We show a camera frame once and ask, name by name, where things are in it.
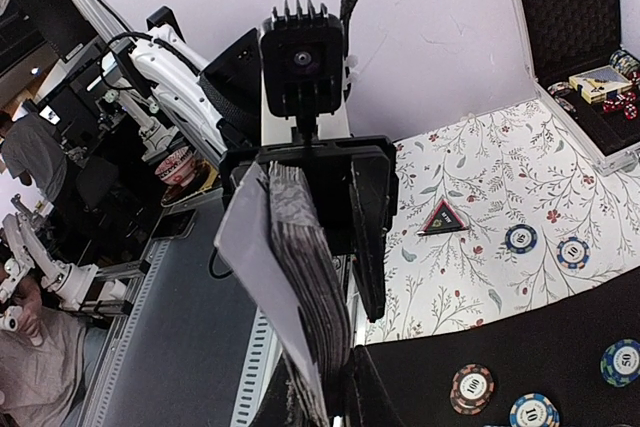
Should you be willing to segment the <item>red chip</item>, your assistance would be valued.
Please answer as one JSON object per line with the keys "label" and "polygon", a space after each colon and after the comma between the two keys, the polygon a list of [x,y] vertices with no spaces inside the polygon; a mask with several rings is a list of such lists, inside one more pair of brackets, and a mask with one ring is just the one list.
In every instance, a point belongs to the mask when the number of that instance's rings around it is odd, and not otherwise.
{"label": "red chip", "polygon": [[490,370],[481,364],[466,364],[452,379],[450,403],[460,415],[477,415],[487,407],[495,390]]}

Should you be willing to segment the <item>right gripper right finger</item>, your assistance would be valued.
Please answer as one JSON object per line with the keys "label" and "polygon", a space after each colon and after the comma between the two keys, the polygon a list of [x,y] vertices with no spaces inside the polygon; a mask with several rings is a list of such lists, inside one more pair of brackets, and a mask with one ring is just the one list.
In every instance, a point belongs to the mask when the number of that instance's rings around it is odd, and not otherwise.
{"label": "right gripper right finger", "polygon": [[358,345],[351,350],[341,381],[345,426],[404,426],[364,346]]}

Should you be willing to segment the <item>blue card deck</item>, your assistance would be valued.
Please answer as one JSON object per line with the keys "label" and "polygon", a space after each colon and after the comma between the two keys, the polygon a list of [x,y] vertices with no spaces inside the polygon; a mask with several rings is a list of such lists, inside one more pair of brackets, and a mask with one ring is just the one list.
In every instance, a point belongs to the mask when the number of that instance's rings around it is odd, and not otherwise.
{"label": "blue card deck", "polygon": [[252,163],[214,245],[275,331],[302,412],[314,426],[330,425],[352,328],[302,169]]}

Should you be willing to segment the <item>white poker chip stack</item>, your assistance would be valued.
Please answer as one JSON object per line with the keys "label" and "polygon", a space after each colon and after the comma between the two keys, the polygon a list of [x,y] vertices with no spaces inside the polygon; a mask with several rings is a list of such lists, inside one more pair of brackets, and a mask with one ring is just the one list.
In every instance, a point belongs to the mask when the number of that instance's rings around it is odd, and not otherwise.
{"label": "white poker chip stack", "polygon": [[588,243],[575,236],[560,241],[556,247],[557,262],[567,269],[583,269],[590,256]]}

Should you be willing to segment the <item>silver poker chip case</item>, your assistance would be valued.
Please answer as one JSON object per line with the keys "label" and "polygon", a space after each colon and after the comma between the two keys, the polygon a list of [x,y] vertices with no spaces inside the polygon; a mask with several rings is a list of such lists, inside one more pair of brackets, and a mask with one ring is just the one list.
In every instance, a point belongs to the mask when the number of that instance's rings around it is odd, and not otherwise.
{"label": "silver poker chip case", "polygon": [[611,175],[639,161],[639,121],[606,113],[585,93],[590,83],[559,88],[574,74],[610,66],[622,48],[620,0],[512,0],[525,68],[538,98],[588,154]]}

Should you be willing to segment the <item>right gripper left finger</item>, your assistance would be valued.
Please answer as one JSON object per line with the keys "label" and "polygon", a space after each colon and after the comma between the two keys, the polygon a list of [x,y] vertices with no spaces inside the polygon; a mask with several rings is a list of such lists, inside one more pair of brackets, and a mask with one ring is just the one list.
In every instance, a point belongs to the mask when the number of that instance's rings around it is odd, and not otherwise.
{"label": "right gripper left finger", "polygon": [[294,383],[286,367],[277,367],[251,427],[307,427],[309,420],[303,413]]}

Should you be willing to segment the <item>black poker mat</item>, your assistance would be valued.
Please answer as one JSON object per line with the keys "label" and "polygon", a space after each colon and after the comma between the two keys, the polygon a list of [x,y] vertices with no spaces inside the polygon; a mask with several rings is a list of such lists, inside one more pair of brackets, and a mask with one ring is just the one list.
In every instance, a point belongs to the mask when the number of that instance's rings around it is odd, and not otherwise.
{"label": "black poker mat", "polygon": [[[639,384],[615,388],[599,362],[614,342],[639,337],[639,272],[549,306],[453,334],[372,344],[367,350],[400,419],[407,426],[505,425],[527,393],[547,396],[568,426],[639,423]],[[474,416],[450,405],[454,373],[487,367],[496,383]]]}

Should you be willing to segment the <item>person in background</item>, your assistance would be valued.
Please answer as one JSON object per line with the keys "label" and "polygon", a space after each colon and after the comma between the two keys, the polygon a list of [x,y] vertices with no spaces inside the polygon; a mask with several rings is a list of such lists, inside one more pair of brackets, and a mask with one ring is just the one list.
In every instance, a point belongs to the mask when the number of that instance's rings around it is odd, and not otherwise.
{"label": "person in background", "polygon": [[75,426],[107,331],[44,306],[31,276],[13,300],[22,313],[1,332],[1,413],[18,426]]}

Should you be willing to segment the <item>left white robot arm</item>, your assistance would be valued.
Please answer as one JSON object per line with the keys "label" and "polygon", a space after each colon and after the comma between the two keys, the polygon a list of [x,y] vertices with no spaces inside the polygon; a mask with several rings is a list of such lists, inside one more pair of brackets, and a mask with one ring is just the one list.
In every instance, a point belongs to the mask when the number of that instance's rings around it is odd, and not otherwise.
{"label": "left white robot arm", "polygon": [[370,321],[386,307],[386,236],[397,212],[396,148],[349,127],[349,27],[358,0],[337,14],[310,0],[274,8],[218,58],[183,40],[169,8],[144,32],[107,44],[123,78],[211,162],[231,199],[252,165],[300,168],[335,255],[353,255]]}

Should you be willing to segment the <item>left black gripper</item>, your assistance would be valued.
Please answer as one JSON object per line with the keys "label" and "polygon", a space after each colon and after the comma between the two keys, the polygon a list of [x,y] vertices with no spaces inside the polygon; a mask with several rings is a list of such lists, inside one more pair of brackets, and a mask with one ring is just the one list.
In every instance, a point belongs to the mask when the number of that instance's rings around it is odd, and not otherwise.
{"label": "left black gripper", "polygon": [[332,251],[354,253],[356,286],[374,323],[385,312],[383,255],[398,179],[391,141],[355,137],[348,125],[349,27],[357,2],[340,0],[338,14],[311,0],[273,9],[257,35],[260,143],[228,151],[220,174],[230,199],[251,163],[301,168]]}

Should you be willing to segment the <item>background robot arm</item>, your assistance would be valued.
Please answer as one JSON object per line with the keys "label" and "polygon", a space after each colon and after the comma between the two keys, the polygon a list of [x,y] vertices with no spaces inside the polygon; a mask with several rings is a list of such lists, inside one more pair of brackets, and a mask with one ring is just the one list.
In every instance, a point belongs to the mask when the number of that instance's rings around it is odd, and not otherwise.
{"label": "background robot arm", "polygon": [[106,269],[53,260],[25,216],[7,216],[2,300],[39,268],[60,306],[32,334],[2,325],[2,410],[22,426],[257,426],[274,402],[282,424],[275,332],[240,281],[218,272],[223,216],[220,199],[176,212],[183,234]]}

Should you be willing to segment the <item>black triangular marker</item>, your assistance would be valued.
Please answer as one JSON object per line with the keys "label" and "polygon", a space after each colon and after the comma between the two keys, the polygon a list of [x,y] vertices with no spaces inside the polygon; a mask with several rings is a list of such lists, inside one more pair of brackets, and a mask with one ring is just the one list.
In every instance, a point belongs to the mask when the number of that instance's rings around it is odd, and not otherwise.
{"label": "black triangular marker", "polygon": [[465,221],[454,211],[448,201],[442,198],[418,235],[422,237],[433,236],[461,232],[466,229]]}

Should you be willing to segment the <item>green poker chip stack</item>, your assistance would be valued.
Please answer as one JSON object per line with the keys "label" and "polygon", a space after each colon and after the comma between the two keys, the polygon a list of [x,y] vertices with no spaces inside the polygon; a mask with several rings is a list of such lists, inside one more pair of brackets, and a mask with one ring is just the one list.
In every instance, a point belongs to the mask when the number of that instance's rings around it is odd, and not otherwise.
{"label": "green poker chip stack", "polygon": [[525,254],[534,249],[538,241],[536,230],[526,224],[510,227],[505,234],[505,246],[514,254]]}

